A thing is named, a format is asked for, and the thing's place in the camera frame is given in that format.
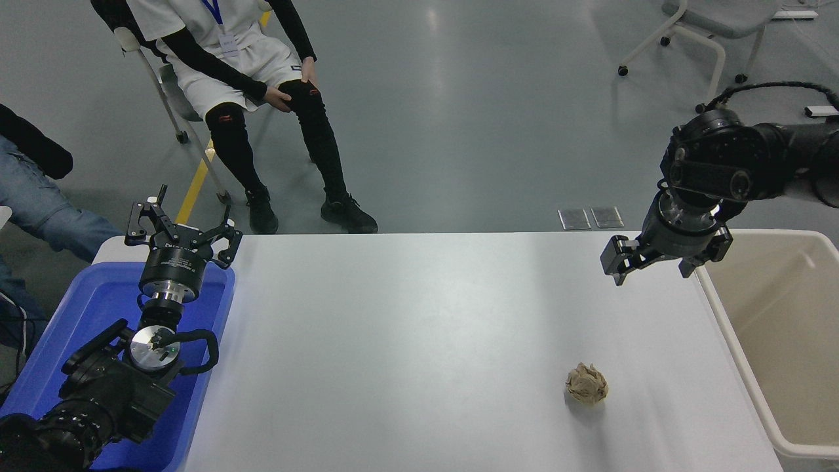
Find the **black jacket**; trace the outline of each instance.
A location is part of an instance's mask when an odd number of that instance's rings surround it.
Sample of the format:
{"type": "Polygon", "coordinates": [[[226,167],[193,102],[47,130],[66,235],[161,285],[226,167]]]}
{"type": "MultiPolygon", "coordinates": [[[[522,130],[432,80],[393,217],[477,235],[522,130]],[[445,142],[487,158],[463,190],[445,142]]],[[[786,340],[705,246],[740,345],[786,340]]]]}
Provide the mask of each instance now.
{"type": "Polygon", "coordinates": [[[0,104],[0,135],[15,143],[47,176],[60,179],[73,170],[73,155],[33,124],[0,104]]]}

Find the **crumpled paper ball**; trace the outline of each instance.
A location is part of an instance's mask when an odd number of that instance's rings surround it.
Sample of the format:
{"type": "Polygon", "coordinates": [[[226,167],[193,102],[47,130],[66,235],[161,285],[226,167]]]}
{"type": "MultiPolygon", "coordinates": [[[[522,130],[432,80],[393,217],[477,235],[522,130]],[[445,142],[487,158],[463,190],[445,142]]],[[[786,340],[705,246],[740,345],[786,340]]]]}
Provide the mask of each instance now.
{"type": "Polygon", "coordinates": [[[588,405],[594,405],[609,393],[609,385],[603,374],[594,368],[594,364],[586,367],[582,362],[568,373],[565,388],[571,396],[588,405]]]}

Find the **hand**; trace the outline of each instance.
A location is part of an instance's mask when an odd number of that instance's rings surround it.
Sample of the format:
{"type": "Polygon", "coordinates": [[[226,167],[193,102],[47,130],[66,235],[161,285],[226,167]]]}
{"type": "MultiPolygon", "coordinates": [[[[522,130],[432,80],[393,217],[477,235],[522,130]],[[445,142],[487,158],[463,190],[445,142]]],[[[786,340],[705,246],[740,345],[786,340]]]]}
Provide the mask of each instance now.
{"type": "Polygon", "coordinates": [[[277,108],[279,111],[283,113],[288,113],[291,111],[289,108],[288,103],[291,102],[291,96],[288,93],[282,93],[277,87],[268,86],[268,90],[265,92],[265,97],[263,100],[274,108],[277,108]]]}
{"type": "Polygon", "coordinates": [[[309,56],[303,59],[303,83],[311,82],[317,88],[317,74],[315,73],[315,58],[309,56]]]}

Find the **white shorts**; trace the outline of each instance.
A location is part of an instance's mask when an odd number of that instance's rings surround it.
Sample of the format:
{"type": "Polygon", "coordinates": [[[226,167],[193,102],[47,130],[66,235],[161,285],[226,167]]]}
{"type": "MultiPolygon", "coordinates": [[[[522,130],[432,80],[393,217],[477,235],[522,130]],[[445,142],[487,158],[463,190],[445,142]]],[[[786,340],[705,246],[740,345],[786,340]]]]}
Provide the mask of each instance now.
{"type": "MultiPolygon", "coordinates": [[[[221,60],[255,81],[273,87],[302,78],[300,61],[291,54],[291,49],[279,39],[268,36],[239,50],[239,56],[221,60]]],[[[172,58],[171,62],[178,76],[178,86],[198,116],[204,118],[207,112],[224,102],[237,103],[249,112],[256,111],[258,105],[246,98],[241,90],[196,71],[177,58],[172,58]]]]}

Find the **black leggings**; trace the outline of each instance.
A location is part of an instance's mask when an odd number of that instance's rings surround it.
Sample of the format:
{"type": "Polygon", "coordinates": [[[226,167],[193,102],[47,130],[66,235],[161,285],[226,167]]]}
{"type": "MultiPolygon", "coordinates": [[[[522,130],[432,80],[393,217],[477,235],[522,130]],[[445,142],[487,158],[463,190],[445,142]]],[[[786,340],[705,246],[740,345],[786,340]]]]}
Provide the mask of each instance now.
{"type": "MultiPolygon", "coordinates": [[[[347,186],[341,169],[338,144],[329,118],[326,117],[320,91],[311,82],[302,81],[283,82],[279,90],[291,96],[289,108],[300,121],[303,141],[323,176],[326,196],[331,202],[341,200],[347,194],[347,186]]],[[[242,183],[245,190],[261,189],[263,184],[253,166],[253,149],[248,143],[242,107],[231,102],[221,103],[207,112],[205,120],[221,162],[242,183]]]]}

